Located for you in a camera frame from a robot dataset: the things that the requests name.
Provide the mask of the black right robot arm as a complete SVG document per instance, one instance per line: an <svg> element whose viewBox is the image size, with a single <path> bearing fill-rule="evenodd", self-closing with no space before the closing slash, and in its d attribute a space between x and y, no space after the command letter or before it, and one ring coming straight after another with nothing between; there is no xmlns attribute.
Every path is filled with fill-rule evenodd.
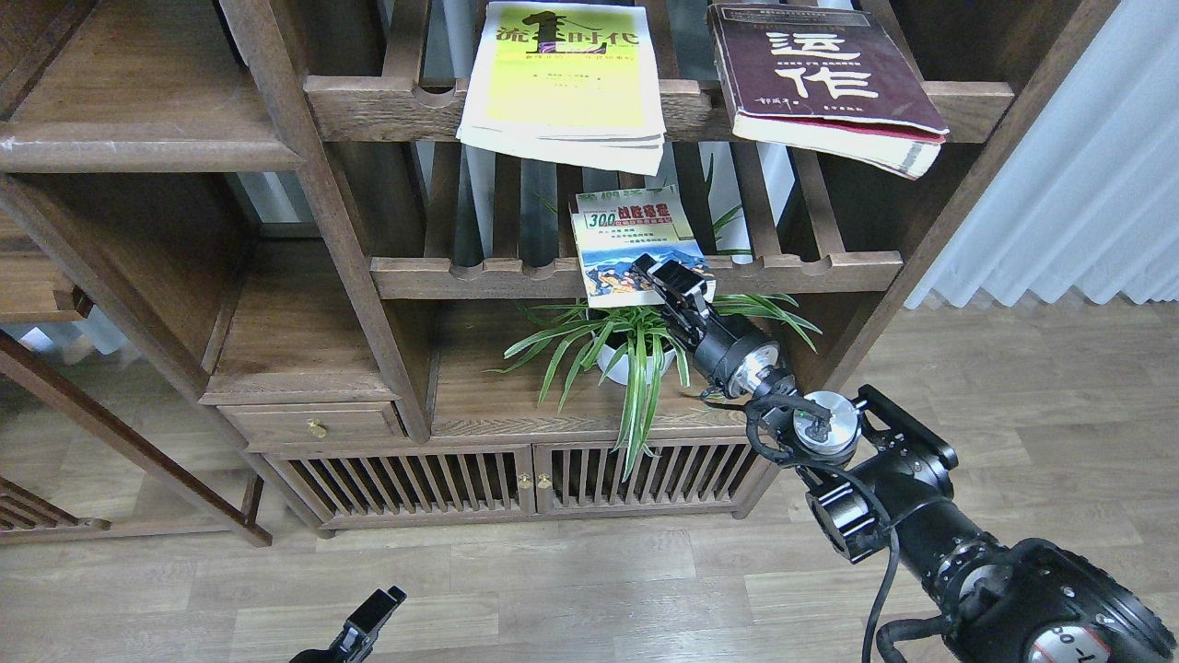
<svg viewBox="0 0 1179 663"><path fill-rule="evenodd" d="M900 641L938 636L962 662L1171 662L1174 634L1109 575L1053 541L1012 547L954 504L955 449L871 386L803 394L788 360L676 260L635 260L661 319L712 393L746 418L764 459L796 470L828 541L848 562L889 553L859 658L901 662Z"/></svg>

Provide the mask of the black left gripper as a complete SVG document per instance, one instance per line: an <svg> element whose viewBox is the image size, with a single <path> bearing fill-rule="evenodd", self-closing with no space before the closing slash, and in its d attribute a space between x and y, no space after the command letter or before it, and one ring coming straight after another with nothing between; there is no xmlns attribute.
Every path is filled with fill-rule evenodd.
<svg viewBox="0 0 1179 663"><path fill-rule="evenodd" d="M307 649L295 654L290 663L345 663L365 659L378 642L378 630L407 599L400 587L375 590L345 618L338 649Z"/></svg>

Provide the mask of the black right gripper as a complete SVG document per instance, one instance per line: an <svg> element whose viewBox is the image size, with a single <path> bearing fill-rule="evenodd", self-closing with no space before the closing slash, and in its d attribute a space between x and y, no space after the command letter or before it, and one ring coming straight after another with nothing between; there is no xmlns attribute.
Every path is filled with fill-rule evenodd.
<svg viewBox="0 0 1179 663"><path fill-rule="evenodd" d="M640 255L630 268L646 289L639 306L653 306L709 383L727 399L765 396L782 385L780 347L742 315L709 308L710 283L676 260Z"/></svg>

